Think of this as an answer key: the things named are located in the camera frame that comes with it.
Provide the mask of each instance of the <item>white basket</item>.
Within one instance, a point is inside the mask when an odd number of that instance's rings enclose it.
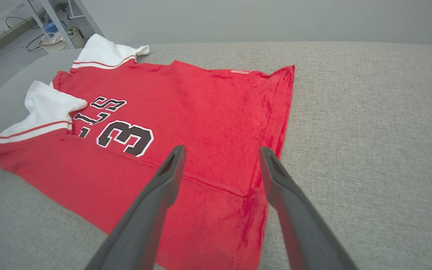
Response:
[[[70,31],[68,31],[67,33],[76,48],[84,48],[84,40],[80,32],[81,31],[79,31],[79,29],[77,29],[76,27],[71,27]],[[39,46],[41,46],[48,53],[56,53],[58,51],[69,50],[69,46],[64,40],[60,40],[54,44],[47,44],[44,40],[41,40],[39,42]]]

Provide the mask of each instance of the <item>gray couch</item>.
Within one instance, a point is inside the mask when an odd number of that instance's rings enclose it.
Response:
[[[432,269],[432,46],[271,42],[154,45],[139,62],[273,72],[295,64],[281,161],[361,269]],[[0,89],[0,131],[79,51]],[[0,269],[83,269],[105,234],[0,169]],[[260,269],[289,269],[269,211]]]

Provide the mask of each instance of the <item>electrical cable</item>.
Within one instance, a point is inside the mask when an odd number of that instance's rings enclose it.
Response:
[[[38,29],[38,27],[36,27],[36,28],[31,27],[31,25],[29,24],[29,22],[26,21],[26,20],[24,20],[23,18],[20,18],[20,17],[13,17],[13,16],[6,17],[6,26],[7,26],[9,29],[11,29],[11,27],[8,25],[8,19],[9,19],[9,18],[21,19],[21,20],[25,21],[25,22],[29,25],[29,28],[31,28],[31,29]]]
[[[31,43],[33,43],[36,39],[38,39],[39,37],[41,37],[41,36],[38,36],[37,38],[33,39],[33,41],[29,42],[26,46],[21,46],[21,45],[19,45],[19,46],[15,46],[15,47],[12,47],[12,48],[7,49],[7,50],[5,50],[5,51],[0,51],[0,53],[5,53],[5,52],[7,52],[7,51],[11,51],[11,50],[13,50],[13,49],[15,49],[15,48],[19,48],[19,47],[24,48],[26,51],[41,50],[41,49],[43,49],[43,48],[41,48],[40,46],[38,46],[38,47],[36,47],[36,48],[28,49],[28,46],[29,46]]]
[[[28,46],[29,46],[31,43],[33,43],[34,41],[36,41],[36,39],[38,39],[38,38],[40,38],[40,37],[42,37],[42,36],[44,36],[44,35],[45,35],[45,34],[41,34],[41,36],[38,36],[37,38],[35,38],[35,39],[33,39],[31,42],[29,42],[29,43],[26,45],[26,47],[25,47],[26,51],[31,51],[31,50],[40,50],[40,49],[42,49],[41,46],[38,46],[38,47],[31,48],[31,49],[28,50]]]

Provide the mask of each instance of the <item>white sleeve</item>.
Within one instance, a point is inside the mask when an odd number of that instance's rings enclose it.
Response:
[[[127,60],[134,59],[137,55],[149,54],[149,46],[131,48],[130,46],[114,44],[99,34],[93,34],[87,41],[78,59],[74,61],[72,68],[86,66],[112,69],[118,67]]]
[[[29,87],[24,105],[29,115],[1,132],[0,144],[26,140],[61,128],[71,130],[72,119],[69,113],[85,108],[87,102],[34,81]]]

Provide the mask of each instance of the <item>red jersey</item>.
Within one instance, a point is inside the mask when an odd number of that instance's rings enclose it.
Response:
[[[256,269],[268,208],[258,151],[281,155],[294,66],[266,75],[137,64],[148,52],[91,37],[54,88],[31,86],[30,115],[0,133],[0,166],[110,233],[171,149],[185,145],[156,263]]]

